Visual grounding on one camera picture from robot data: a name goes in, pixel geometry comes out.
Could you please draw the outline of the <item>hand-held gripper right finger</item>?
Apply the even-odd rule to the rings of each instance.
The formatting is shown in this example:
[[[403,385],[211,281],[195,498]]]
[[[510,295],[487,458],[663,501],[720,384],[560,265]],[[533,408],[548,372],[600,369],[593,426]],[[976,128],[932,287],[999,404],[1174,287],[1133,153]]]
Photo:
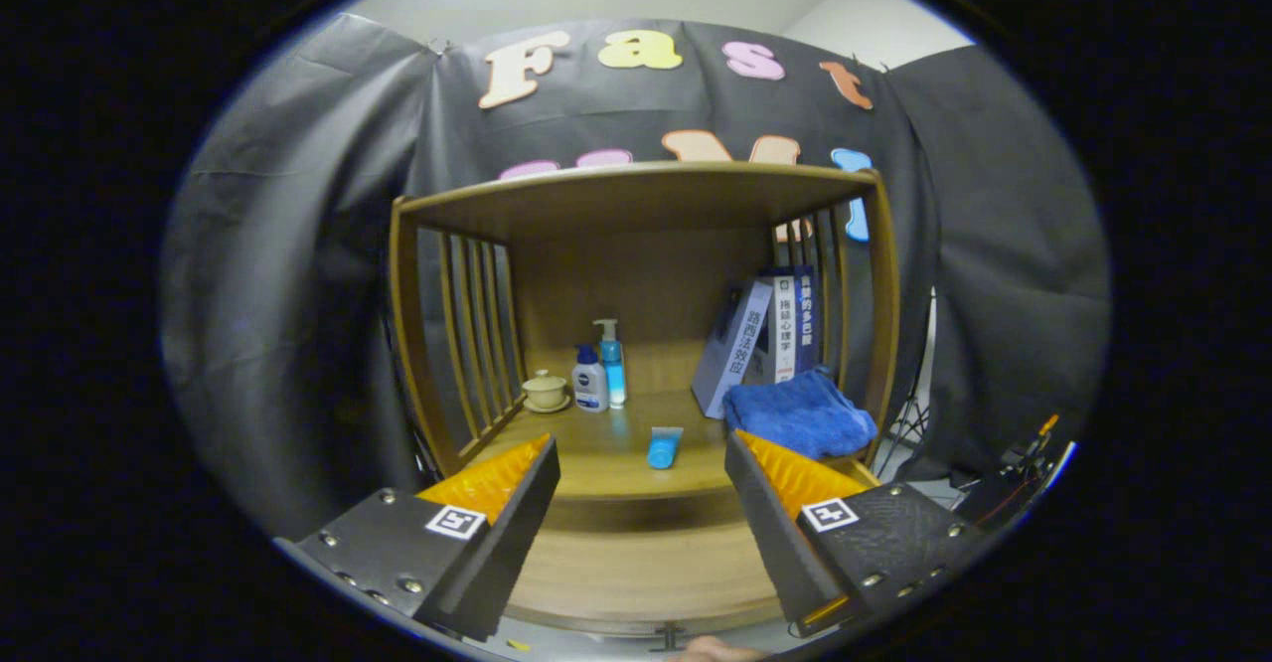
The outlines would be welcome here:
[[[725,471],[800,637],[899,612],[964,572],[983,531],[903,482],[866,482],[750,432]]]

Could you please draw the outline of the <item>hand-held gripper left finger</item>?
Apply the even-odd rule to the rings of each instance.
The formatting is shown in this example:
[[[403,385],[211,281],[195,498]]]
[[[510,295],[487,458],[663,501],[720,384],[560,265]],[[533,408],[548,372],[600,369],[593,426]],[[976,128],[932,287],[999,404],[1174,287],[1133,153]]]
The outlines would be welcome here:
[[[399,630],[486,642],[558,480],[557,440],[537,435],[424,491],[382,488],[305,537],[273,545]]]

